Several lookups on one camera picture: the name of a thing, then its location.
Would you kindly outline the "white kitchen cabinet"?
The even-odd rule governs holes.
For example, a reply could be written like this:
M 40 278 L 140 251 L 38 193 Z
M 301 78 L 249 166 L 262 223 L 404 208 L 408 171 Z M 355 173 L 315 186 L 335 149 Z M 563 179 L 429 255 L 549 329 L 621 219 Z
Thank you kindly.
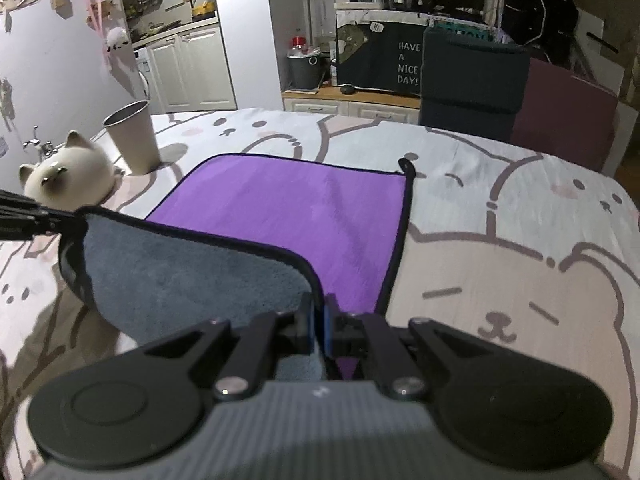
M 235 110 L 220 26 L 192 24 L 146 47 L 155 95 L 164 113 Z

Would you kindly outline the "white low drawer cabinet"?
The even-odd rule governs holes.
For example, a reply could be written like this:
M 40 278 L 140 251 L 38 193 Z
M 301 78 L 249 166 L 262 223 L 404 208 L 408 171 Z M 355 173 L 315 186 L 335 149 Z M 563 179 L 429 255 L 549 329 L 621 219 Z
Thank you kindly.
M 419 122 L 420 100 L 411 96 L 360 90 L 345 94 L 338 87 L 323 86 L 314 91 L 286 90 L 282 99 L 288 112 L 333 114 L 411 125 Z

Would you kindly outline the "small silver metal ornament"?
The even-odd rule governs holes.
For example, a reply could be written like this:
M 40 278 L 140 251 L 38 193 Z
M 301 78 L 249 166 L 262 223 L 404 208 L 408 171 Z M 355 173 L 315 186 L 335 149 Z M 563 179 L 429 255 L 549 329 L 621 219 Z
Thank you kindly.
M 40 160 L 49 158 L 56 152 L 56 147 L 51 141 L 43 142 L 38 138 L 38 126 L 32 127 L 32 137 L 23 143 L 23 148 L 33 148 Z

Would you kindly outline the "dark blue chair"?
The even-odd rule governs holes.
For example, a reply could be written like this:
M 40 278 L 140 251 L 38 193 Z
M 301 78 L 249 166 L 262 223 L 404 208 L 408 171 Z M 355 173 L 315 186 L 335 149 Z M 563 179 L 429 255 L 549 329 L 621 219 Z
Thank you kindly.
M 506 142 L 522 108 L 529 63 L 516 44 L 427 29 L 419 124 Z

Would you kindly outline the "bear pattern tablecloth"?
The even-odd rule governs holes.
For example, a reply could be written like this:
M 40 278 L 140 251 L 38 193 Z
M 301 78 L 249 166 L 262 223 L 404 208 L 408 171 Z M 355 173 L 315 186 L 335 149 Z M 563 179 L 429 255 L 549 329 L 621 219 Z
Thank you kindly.
M 634 479 L 639 213 L 612 179 L 460 132 L 329 114 L 152 118 L 160 166 L 97 205 L 146 217 L 201 162 L 416 168 L 386 322 L 428 383 L 270 380 L 219 401 L 227 321 L 137 344 L 62 277 L 64 234 L 1 240 L 6 479 Z

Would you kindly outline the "black cloth with text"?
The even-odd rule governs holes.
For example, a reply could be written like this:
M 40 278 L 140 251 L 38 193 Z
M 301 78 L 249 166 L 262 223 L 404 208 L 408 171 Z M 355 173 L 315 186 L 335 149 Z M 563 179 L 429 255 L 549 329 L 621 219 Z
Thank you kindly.
M 424 25 L 345 24 L 336 30 L 337 83 L 420 96 Z

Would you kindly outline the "maroon folded mat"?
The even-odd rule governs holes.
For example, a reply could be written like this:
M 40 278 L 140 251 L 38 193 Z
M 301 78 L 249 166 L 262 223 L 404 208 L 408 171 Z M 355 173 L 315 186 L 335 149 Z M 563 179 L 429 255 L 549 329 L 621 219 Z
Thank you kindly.
M 510 143 L 599 171 L 613 143 L 616 107 L 607 88 L 533 58 Z

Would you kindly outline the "dark grey trash bin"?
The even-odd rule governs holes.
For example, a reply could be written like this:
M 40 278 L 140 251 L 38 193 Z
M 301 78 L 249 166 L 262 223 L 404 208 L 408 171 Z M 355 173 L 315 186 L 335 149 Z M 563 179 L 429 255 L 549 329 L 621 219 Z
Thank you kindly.
M 321 53 L 289 55 L 288 68 L 294 89 L 317 89 L 324 81 L 326 58 Z

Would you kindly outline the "teal poison sign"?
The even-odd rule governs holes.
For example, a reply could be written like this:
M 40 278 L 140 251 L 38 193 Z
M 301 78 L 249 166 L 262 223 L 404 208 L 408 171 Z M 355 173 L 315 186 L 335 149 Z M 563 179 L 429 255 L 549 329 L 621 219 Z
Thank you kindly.
M 432 27 L 434 29 L 450 32 L 450 34 L 472 37 L 484 41 L 494 40 L 494 34 L 486 27 L 478 27 L 476 25 L 450 21 L 433 21 Z

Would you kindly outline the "black hanging garment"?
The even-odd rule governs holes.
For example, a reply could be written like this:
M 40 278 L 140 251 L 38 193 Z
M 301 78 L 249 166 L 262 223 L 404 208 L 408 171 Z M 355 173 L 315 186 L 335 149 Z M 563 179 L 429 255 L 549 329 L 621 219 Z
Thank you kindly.
M 574 0 L 504 0 L 502 30 L 517 44 L 566 47 L 574 38 Z

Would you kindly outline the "purple and grey towel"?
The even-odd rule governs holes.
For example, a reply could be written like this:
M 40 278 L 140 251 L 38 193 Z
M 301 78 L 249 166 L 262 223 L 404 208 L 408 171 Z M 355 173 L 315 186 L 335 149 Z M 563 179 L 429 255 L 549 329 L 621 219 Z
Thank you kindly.
M 334 313 L 385 312 L 414 180 L 408 158 L 375 170 L 218 155 L 142 219 L 79 209 L 58 265 L 73 293 L 137 344 L 305 306 L 324 330 Z

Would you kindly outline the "beige cup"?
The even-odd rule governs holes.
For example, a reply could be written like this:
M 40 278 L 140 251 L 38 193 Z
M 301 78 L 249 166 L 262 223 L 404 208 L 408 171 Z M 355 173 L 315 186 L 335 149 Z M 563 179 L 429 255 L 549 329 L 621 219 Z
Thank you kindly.
M 134 101 L 104 119 L 111 137 L 133 174 L 148 174 L 160 166 L 148 100 Z

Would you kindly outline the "white cat figurine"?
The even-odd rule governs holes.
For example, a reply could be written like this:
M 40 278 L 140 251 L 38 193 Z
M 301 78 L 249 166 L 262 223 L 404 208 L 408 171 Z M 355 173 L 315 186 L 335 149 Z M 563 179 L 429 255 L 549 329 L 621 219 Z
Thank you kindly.
M 102 203 L 113 191 L 116 170 L 107 154 L 75 130 L 38 165 L 18 170 L 24 194 L 44 206 L 75 211 Z

